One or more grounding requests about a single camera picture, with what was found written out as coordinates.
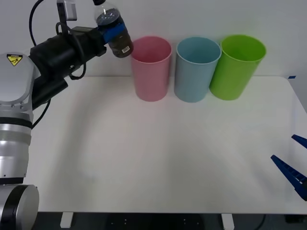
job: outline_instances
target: plastic cup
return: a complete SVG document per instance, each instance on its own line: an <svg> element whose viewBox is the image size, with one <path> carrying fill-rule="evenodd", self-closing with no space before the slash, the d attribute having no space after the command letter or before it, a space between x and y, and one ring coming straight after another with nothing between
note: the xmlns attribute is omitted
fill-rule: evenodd
<svg viewBox="0 0 307 230"><path fill-rule="evenodd" d="M146 36L134 41L133 46L131 64L136 94L147 102L161 100L168 90L170 43L161 37Z"/></svg>
<svg viewBox="0 0 307 230"><path fill-rule="evenodd" d="M204 37L178 44L174 91L179 99L198 102L205 97L221 53L216 42Z"/></svg>
<svg viewBox="0 0 307 230"><path fill-rule="evenodd" d="M221 42L222 56L210 91L223 100L237 99L266 54L264 44L247 35L232 35Z"/></svg>

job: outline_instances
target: green cup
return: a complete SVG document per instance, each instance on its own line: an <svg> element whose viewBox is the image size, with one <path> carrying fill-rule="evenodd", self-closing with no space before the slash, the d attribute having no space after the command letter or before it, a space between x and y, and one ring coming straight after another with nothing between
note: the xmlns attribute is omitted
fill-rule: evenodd
<svg viewBox="0 0 307 230"><path fill-rule="evenodd" d="M221 42L222 56L217 63L210 91L223 100L237 99L266 54L264 44L247 35L232 35Z"/></svg>

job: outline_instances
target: silver robot arm segment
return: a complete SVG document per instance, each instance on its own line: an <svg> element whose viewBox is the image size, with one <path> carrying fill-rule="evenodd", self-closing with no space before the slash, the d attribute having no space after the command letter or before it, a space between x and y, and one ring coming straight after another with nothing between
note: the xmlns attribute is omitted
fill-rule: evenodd
<svg viewBox="0 0 307 230"><path fill-rule="evenodd" d="M31 229L38 211L26 177L33 121L32 89L39 72L20 53L0 55L0 229Z"/></svg>

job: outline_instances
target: blue cup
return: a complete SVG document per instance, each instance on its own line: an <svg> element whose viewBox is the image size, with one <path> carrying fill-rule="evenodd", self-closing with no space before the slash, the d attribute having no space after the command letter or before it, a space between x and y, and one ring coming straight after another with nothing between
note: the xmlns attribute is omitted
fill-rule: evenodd
<svg viewBox="0 0 307 230"><path fill-rule="evenodd" d="M221 57L220 46L204 37L190 37L177 46L175 94L185 102L201 101Z"/></svg>

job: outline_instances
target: blue object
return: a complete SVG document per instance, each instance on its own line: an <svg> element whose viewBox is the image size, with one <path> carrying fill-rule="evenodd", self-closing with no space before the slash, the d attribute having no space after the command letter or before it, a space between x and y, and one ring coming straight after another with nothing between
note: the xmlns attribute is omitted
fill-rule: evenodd
<svg viewBox="0 0 307 230"><path fill-rule="evenodd" d="M202 100L221 57L219 45L204 37L190 37L177 46L175 94L185 102Z"/></svg>
<svg viewBox="0 0 307 230"><path fill-rule="evenodd" d="M307 139L306 138L300 137L295 134L291 138L294 139L296 142L300 143L302 146L304 146L307 149Z"/></svg>
<svg viewBox="0 0 307 230"><path fill-rule="evenodd" d="M307 178L275 155L271 156L271 159L288 179L288 181L293 185L300 197L307 201Z"/></svg>
<svg viewBox="0 0 307 230"><path fill-rule="evenodd" d="M106 29L103 26L102 27L98 27L98 28L102 28L102 32L103 32L103 37L104 37L105 43L108 43L115 36L119 35L122 31L124 31L126 29L126 26L125 26L124 23L121 23L121 24L118 24L115 27L112 27L111 29Z"/></svg>

